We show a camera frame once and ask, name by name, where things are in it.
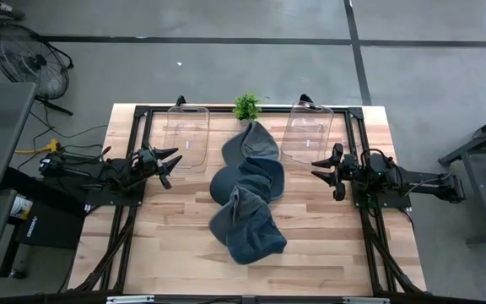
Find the wooden table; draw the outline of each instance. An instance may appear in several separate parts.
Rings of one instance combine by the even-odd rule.
[[[134,107],[134,104],[114,105],[105,138],[105,146],[112,147],[107,157],[124,157]],[[394,157],[385,108],[364,106],[363,111],[370,147]],[[263,113],[258,121],[280,147],[288,114]],[[150,139],[154,147],[161,148],[164,144],[165,126],[166,115],[156,113]],[[233,114],[212,113],[205,172],[172,174],[171,190],[164,190],[157,178],[148,180],[134,229],[125,293],[371,295],[361,222],[352,205],[349,185],[346,199],[336,202],[332,189],[309,171],[285,168],[284,196],[270,204],[277,226],[288,239],[283,254],[239,265],[213,237],[208,221],[220,206],[209,195],[209,182],[224,167],[220,152],[223,143],[242,129]],[[359,136],[356,139],[361,151]],[[336,142],[348,147],[341,116],[333,118],[327,151]],[[69,288],[80,284],[105,253],[113,212],[113,207],[102,207],[86,219]],[[414,284],[424,289],[418,249],[408,219],[395,209],[385,209],[384,220],[392,256]],[[118,259],[113,267],[112,284]],[[380,258],[377,263],[385,286]]]

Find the potted plant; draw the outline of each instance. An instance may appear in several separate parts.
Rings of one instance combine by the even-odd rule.
[[[235,99],[235,118],[237,118],[242,125],[254,121],[258,118],[258,113],[262,110],[257,107],[257,103],[261,102],[255,94],[246,92],[243,96]]]

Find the fan grille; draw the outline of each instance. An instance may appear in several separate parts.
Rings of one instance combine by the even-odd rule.
[[[13,82],[37,84],[38,99],[60,98],[68,88],[68,71],[57,51],[21,25],[0,25],[0,68]]]

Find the transparent bin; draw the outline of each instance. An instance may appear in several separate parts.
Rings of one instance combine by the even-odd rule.
[[[166,114],[165,149],[179,149],[167,160],[182,155],[175,171],[204,171],[208,155],[209,110],[205,107],[174,106]]]
[[[281,144],[281,161],[285,165],[310,165],[325,159],[333,111],[306,101],[292,105]]]

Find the concrete floor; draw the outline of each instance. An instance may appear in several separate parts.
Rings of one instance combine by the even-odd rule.
[[[42,34],[349,38],[342,0],[8,1],[28,14],[24,25]],[[361,39],[486,41],[485,0],[352,4]],[[68,92],[57,101],[76,114],[51,113],[51,123],[65,134],[107,123],[115,102],[172,102],[178,95],[189,102],[230,102],[253,90],[268,103],[291,103],[307,93],[322,104],[362,104],[350,46],[55,45],[76,66]],[[362,53],[372,103],[386,107],[399,163],[443,171],[436,160],[486,123],[486,49],[363,47]],[[7,81],[1,72],[0,81]],[[44,115],[40,106],[33,112]],[[30,148],[43,130],[28,120],[19,148]],[[104,135],[100,129],[61,140],[97,144]],[[47,134],[37,142],[53,137]],[[23,160],[16,156],[12,164]],[[24,171],[37,175],[37,164],[32,161]],[[463,175],[461,166],[452,169]],[[486,219],[467,191],[469,199],[458,205],[411,195],[416,238],[429,291],[486,300],[486,246],[464,244],[486,232]],[[49,252],[57,252],[56,257],[48,258]],[[30,277],[0,279],[0,296],[57,290],[72,256],[35,249]]]

